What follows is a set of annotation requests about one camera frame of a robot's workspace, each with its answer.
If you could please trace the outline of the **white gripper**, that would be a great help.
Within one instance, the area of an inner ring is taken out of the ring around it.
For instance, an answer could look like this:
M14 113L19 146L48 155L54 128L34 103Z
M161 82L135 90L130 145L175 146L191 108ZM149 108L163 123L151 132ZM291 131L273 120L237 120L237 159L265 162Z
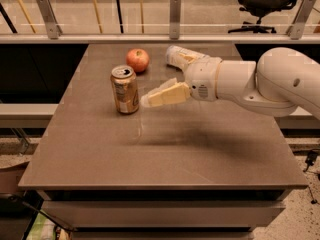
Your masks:
M169 79L141 97L140 104L143 107L179 104L186 102L191 96L201 101L212 102L217 99L216 72L222 59L205 57L202 53L179 53L178 56L179 68L184 71L187 84L178 82L176 78Z

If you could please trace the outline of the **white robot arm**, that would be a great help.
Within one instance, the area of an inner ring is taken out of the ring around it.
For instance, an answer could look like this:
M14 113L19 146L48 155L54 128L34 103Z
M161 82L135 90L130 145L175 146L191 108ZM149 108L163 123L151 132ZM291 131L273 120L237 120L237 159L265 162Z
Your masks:
M285 117L302 108L320 119L320 64L296 50L272 48L254 62L171 46L166 63L180 69L184 80L172 78L149 91L142 106L228 100L264 115Z

